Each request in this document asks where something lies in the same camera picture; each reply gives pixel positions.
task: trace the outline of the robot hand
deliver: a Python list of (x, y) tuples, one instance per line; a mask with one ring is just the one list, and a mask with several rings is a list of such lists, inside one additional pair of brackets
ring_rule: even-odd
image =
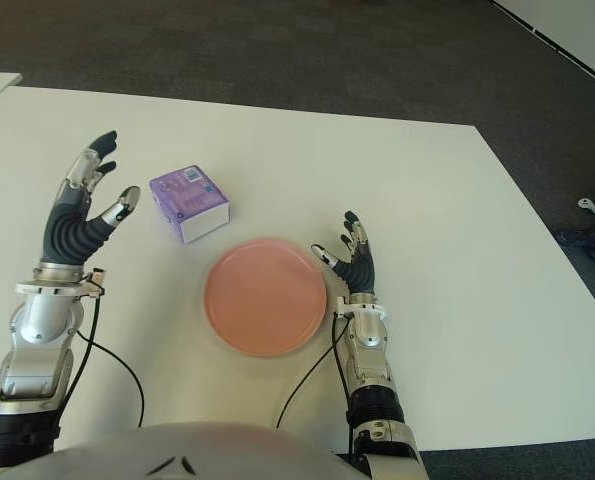
[(139, 187), (129, 187), (104, 213), (86, 221), (91, 195), (117, 164), (102, 164), (116, 148), (117, 132), (92, 142), (75, 160), (57, 194), (44, 231), (42, 263), (83, 265), (108, 240), (119, 223), (135, 209)]
[[(17, 284), (26, 298), (10, 320), (11, 349), (0, 368), (0, 468), (18, 465), (52, 452), (59, 421), (80, 370), (68, 387), (74, 363), (70, 349), (82, 324), (80, 299), (97, 299), (103, 274), (93, 281), (84, 263), (108, 240), (137, 205), (139, 188), (130, 187), (96, 218), (86, 220), (91, 194), (115, 169), (102, 164), (117, 145), (116, 132), (92, 142), (75, 160), (52, 206), (42, 256), (32, 281)], [(95, 322), (91, 332), (94, 334)], [(81, 365), (90, 354), (88, 344)]]
[(350, 233), (351, 238), (342, 235), (341, 240), (350, 250), (350, 263), (339, 260), (321, 245), (313, 244), (310, 248), (346, 282), (351, 295), (356, 293), (374, 294), (375, 267), (366, 231), (353, 212), (346, 212), (345, 217), (344, 227)]

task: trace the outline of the robotic arm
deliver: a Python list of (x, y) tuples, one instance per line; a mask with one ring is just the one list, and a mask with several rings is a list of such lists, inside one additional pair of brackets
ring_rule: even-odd
[(48, 217), (33, 280), (17, 285), (26, 300), (11, 318), (11, 350), (0, 369), (0, 468), (52, 452), (59, 436), (73, 366), (70, 345), (84, 313), (80, 299), (103, 293), (103, 272), (86, 275), (84, 263), (139, 199), (139, 188), (130, 187), (86, 221), (95, 187), (116, 167), (102, 164), (116, 139), (117, 133), (109, 132), (77, 157)]
[(97, 298), (97, 314), (103, 294), (103, 271), (86, 274), (84, 264), (139, 199), (139, 188), (130, 187), (101, 215), (86, 220), (96, 185), (116, 166), (102, 163), (115, 150), (116, 138), (115, 132), (103, 135), (76, 159), (48, 217), (33, 280), (17, 285), (26, 300), (11, 318), (11, 350), (0, 369), (0, 470), (17, 468), (0, 471), (0, 478), (46, 480), (65, 472), (73, 479), (102, 472), (105, 478), (190, 478), (201, 472), (202, 478), (350, 480), (365, 478), (363, 472), (379, 480), (427, 480), (386, 360), (386, 310), (375, 297), (370, 246), (352, 212), (344, 223), (351, 238), (342, 235), (350, 262), (319, 245), (312, 250), (350, 293), (348, 302), (338, 298), (337, 315), (350, 319), (344, 378), (355, 468), (279, 430), (221, 423), (151, 426), (52, 453), (73, 390), (70, 345), (82, 323), (81, 298)]
[(349, 297), (337, 299), (337, 315), (350, 317), (345, 333), (348, 363), (349, 408), (346, 419), (352, 429), (352, 463), (373, 478), (427, 479), (412, 430), (404, 423), (397, 389), (386, 360), (388, 334), (386, 309), (377, 304), (375, 268), (366, 231), (353, 212), (346, 212), (341, 236), (351, 253), (345, 262), (324, 249), (313, 252), (348, 285)]

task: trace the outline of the metal bracket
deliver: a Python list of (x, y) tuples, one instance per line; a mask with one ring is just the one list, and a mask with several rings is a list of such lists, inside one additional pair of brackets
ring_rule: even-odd
[(20, 282), (15, 292), (23, 295), (55, 295), (62, 297), (91, 297), (99, 298), (104, 294), (101, 284), (105, 272), (96, 270), (84, 277), (79, 283), (57, 283), (45, 280), (29, 280)]
[(345, 316), (349, 313), (360, 316), (361, 312), (378, 313), (382, 322), (386, 318), (386, 308), (376, 303), (346, 303), (344, 297), (337, 297), (337, 315)]

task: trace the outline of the black joint segment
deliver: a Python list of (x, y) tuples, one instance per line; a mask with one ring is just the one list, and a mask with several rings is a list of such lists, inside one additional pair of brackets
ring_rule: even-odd
[(117, 162), (108, 162), (100, 165), (97, 168), (97, 171), (102, 175), (106, 175), (107, 173), (112, 172), (115, 168), (117, 168)]
[(359, 221), (359, 217), (357, 217), (357, 215), (355, 215), (350, 210), (346, 212), (344, 217), (346, 217), (346, 220), (348, 220), (351, 224)]
[(0, 467), (14, 467), (53, 451), (59, 411), (0, 415)]
[(397, 394), (392, 389), (381, 385), (369, 385), (352, 393), (346, 418), (352, 428), (357, 428), (362, 423), (376, 420), (404, 423), (404, 412)]
[(374, 442), (370, 432), (363, 430), (355, 439), (354, 449), (358, 455), (386, 455), (389, 457), (407, 457), (419, 461), (415, 449), (404, 442)]
[(83, 265), (115, 229), (101, 217), (88, 222), (78, 215), (67, 215), (46, 227), (42, 261), (66, 265)]
[(99, 155), (99, 159), (103, 160), (106, 155), (114, 152), (117, 148), (115, 140), (117, 140), (117, 132), (113, 130), (97, 138), (88, 148), (95, 150)]
[(346, 282), (351, 294), (374, 293), (375, 268), (371, 257), (359, 257), (353, 263), (339, 261), (333, 267), (333, 272)]

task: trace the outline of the robot finger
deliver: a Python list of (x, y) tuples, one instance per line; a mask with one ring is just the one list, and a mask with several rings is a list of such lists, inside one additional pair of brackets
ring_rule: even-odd
[(112, 162), (108, 162), (108, 163), (103, 163), (101, 164), (98, 168), (97, 171), (99, 173), (101, 173), (102, 175), (106, 175), (110, 172), (112, 172), (115, 168), (117, 168), (117, 162), (112, 161)]
[(366, 230), (364, 226), (359, 221), (359, 217), (355, 215), (350, 210), (346, 212), (346, 223), (350, 224), (350, 230), (352, 233), (353, 240), (357, 244), (358, 247), (367, 246), (368, 245), (368, 235), (366, 235)]
[(342, 234), (339, 238), (341, 238), (341, 241), (344, 242), (344, 245), (348, 247), (348, 250), (352, 255), (355, 252), (355, 242), (353, 242), (350, 238), (348, 238), (348, 236), (344, 234)]
[(103, 160), (106, 155), (112, 153), (117, 148), (117, 132), (112, 130), (101, 137), (95, 139), (88, 148), (97, 152), (99, 160)]
[(130, 215), (139, 201), (140, 189), (137, 186), (124, 190), (117, 201), (106, 209), (99, 218), (107, 225), (116, 228), (128, 215)]
[(346, 230), (348, 230), (348, 233), (350, 234), (350, 238), (351, 238), (351, 241), (353, 242), (353, 247), (354, 247), (352, 252), (354, 253), (356, 245), (357, 245), (357, 235), (356, 235), (355, 231), (353, 230), (353, 224), (351, 222), (349, 222), (348, 220), (345, 220), (344, 228)]
[(336, 256), (334, 256), (332, 253), (330, 253), (328, 250), (326, 250), (321, 245), (317, 245), (316, 243), (313, 243), (310, 246), (310, 249), (313, 251), (313, 253), (315, 255), (317, 255), (317, 257), (319, 257), (319, 259), (322, 262), (324, 262), (330, 268), (335, 268), (335, 265), (337, 265), (340, 262), (340, 260)]

